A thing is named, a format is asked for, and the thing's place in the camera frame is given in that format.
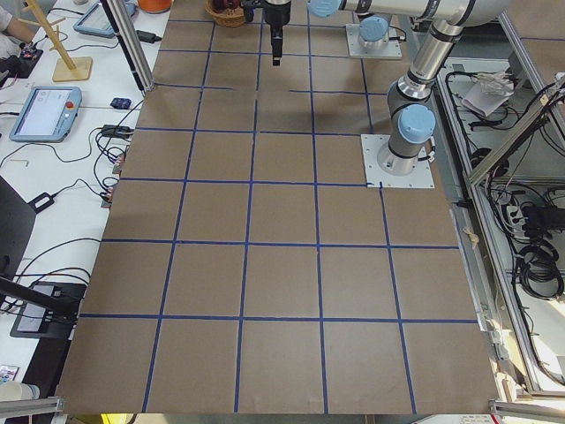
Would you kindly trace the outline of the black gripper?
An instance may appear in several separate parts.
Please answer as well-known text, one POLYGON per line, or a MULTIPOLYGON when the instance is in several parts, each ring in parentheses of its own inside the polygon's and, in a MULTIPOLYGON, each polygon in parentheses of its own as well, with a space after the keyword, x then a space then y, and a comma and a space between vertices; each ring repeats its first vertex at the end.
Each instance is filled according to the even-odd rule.
POLYGON ((265 0, 263 9, 272 35, 272 65, 279 66, 283 56, 283 28, 290 22, 290 0, 265 0))

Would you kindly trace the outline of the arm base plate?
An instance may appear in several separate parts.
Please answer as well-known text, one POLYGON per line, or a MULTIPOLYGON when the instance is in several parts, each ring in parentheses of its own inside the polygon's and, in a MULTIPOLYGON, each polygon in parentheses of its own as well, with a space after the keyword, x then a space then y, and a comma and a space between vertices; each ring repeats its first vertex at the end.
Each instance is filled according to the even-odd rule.
POLYGON ((361 149, 367 187, 434 189, 433 173, 429 153, 424 145, 418 156, 402 159, 388 149, 387 134, 362 134, 361 149))
POLYGON ((362 38, 359 24, 347 24, 345 33, 349 57, 379 60, 400 60, 403 57, 400 42, 395 40, 396 30, 391 27, 388 35, 378 41, 362 38))

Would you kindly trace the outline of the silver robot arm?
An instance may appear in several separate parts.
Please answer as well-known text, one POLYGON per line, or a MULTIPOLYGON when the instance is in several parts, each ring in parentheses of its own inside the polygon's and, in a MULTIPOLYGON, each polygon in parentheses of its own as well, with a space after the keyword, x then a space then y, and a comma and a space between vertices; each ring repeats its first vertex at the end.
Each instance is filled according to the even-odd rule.
POLYGON ((378 154, 378 164, 390 175, 412 173, 420 149, 436 125, 427 108, 432 86, 449 53, 466 27, 477 27, 497 18, 508 1, 308 1, 308 11, 327 18, 338 11, 357 14, 393 14, 430 19, 423 44, 407 72, 388 90, 392 134, 378 154))
POLYGON ((384 45, 389 38, 390 21, 385 17, 372 15, 360 21, 358 27, 358 42, 367 49, 384 45))

